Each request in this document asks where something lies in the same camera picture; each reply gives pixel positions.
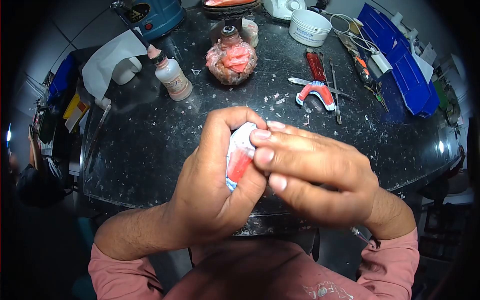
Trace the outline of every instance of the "knife blade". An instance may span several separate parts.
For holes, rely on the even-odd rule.
[[[299,84],[299,85],[307,85],[307,84],[311,84],[312,82],[311,81],[308,81],[308,80],[305,80],[305,79],[300,79],[300,78],[296,78],[296,77],[290,77],[288,79],[288,81],[290,81],[291,83],[293,84]],[[332,87],[328,87],[328,90],[332,93],[335,93],[335,94],[339,94],[339,95],[342,95],[344,97],[347,97],[349,99],[352,99],[352,100],[356,100],[354,97],[350,96],[350,95],[347,95],[345,94],[344,92],[341,92],[337,89],[334,89]]]

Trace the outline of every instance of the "blue machine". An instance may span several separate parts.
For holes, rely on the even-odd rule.
[[[112,8],[121,9],[134,27],[139,27],[147,40],[164,35],[185,16],[179,0],[114,1]]]

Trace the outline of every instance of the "black marble countertop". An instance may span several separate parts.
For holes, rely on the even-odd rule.
[[[325,55],[327,78],[331,81],[331,56],[338,89],[357,100],[340,98],[342,125],[337,124],[335,112],[324,107],[316,110],[308,101],[313,96],[307,98],[305,106],[297,105],[295,95],[302,87],[290,84],[287,78],[312,79],[305,59],[306,46],[291,38],[287,24],[270,20],[262,13],[254,20],[259,26],[257,67],[247,81],[232,86],[231,91],[205,67],[205,55],[212,46],[208,34],[215,21],[207,20],[197,8],[187,11],[179,28],[153,42],[179,62],[193,84],[193,92],[186,100],[176,102],[168,97],[155,77],[155,66],[146,56],[139,57],[143,69],[130,82],[122,86],[110,83],[106,97],[112,100],[112,110],[88,169],[83,158],[103,114],[96,106],[89,114],[82,146],[81,190],[92,203],[100,201],[123,209],[169,201],[184,160],[199,143],[206,115],[231,106],[247,105],[266,120],[278,120],[357,147],[370,158],[380,185],[390,191],[445,168],[456,157],[455,142],[446,140],[442,113],[437,111],[429,119],[412,116],[392,75],[386,74],[382,82],[390,109],[387,113],[363,87],[351,56],[333,33],[316,50]],[[194,75],[192,69],[201,72]],[[282,98],[285,102],[276,104]],[[278,197],[266,193],[238,234],[308,226],[305,220],[288,213]]]

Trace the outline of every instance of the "white cup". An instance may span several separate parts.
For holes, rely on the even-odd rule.
[[[112,79],[118,85],[126,84],[135,76],[135,73],[140,72],[141,69],[142,64],[135,56],[121,60],[113,69]]]

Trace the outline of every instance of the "shirt sleeve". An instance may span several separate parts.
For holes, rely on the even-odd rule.
[[[163,299],[162,286],[146,257],[119,261],[103,254],[93,244],[88,273],[98,300]]]
[[[412,285],[420,260],[417,229],[393,240],[379,240],[362,251],[357,283],[379,299],[411,299]]]

